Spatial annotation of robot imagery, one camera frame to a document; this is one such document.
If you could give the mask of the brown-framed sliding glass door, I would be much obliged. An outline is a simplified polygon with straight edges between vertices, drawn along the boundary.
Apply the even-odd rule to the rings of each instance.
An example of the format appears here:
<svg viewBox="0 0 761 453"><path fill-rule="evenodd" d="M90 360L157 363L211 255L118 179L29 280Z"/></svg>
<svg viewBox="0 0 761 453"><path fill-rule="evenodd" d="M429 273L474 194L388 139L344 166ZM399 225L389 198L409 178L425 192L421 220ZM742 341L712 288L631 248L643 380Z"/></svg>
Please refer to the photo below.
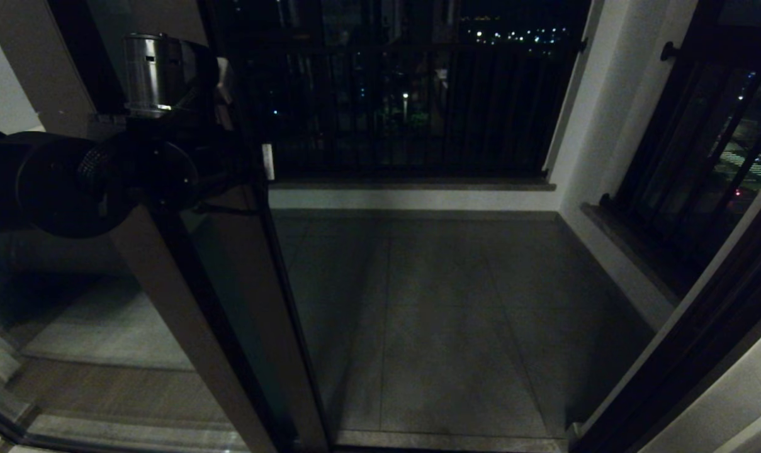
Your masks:
<svg viewBox="0 0 761 453"><path fill-rule="evenodd" d="M260 121L239 79L245 66L221 29L233 11L230 0L133 0L138 33L199 43L228 59L234 131L256 156ZM245 215L139 206L113 240L253 453L331 453L267 184L210 203Z"/></svg>

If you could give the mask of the brown-framed fixed glass panel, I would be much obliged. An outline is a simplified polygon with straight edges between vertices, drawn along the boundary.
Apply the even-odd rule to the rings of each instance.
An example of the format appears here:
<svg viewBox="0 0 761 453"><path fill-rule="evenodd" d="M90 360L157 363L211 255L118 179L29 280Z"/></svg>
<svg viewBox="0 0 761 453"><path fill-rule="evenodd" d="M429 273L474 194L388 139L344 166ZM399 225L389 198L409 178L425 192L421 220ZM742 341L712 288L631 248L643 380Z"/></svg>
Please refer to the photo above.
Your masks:
<svg viewBox="0 0 761 453"><path fill-rule="evenodd" d="M122 38L124 94L100 50L86 0L0 0L0 38L21 38L24 81L52 131L0 133L0 234L41 230L72 240L112 233L214 398L246 441L272 445L242 384L247 370L182 210L242 185L241 154L225 143L213 104L219 66L206 46L155 33Z"/></svg>

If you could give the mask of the dark front-load washing machine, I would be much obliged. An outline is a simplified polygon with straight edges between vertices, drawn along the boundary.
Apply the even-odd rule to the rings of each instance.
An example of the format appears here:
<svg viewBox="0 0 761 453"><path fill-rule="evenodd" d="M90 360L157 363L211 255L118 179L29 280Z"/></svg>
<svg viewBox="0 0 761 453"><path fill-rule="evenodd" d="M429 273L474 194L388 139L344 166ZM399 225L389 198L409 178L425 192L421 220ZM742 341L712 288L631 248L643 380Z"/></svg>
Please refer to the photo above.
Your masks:
<svg viewBox="0 0 761 453"><path fill-rule="evenodd" d="M0 285L21 272L122 275L129 269L107 235L69 240L38 230L0 234Z"/></svg>

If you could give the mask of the brown stone window sill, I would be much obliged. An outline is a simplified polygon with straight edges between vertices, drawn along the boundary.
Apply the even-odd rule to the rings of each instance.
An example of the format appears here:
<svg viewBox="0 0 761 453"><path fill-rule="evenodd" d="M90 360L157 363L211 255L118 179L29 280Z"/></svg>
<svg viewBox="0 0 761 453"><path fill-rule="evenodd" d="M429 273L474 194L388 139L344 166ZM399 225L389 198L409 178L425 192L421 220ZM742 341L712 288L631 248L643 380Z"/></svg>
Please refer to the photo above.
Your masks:
<svg viewBox="0 0 761 453"><path fill-rule="evenodd" d="M596 204L581 204L579 212L585 219L582 241L631 304L651 315L670 315L680 299L653 270L650 258L639 252L626 227Z"/></svg>

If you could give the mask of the dark brown door jamb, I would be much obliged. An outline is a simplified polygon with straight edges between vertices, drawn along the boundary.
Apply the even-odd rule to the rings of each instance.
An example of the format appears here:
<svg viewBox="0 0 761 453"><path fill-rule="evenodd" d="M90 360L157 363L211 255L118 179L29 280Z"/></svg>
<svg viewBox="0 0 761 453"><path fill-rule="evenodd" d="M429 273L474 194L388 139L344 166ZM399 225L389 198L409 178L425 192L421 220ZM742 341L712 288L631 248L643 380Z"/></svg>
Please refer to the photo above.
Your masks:
<svg viewBox="0 0 761 453"><path fill-rule="evenodd" d="M743 219L569 453L633 453L761 322L761 205Z"/></svg>

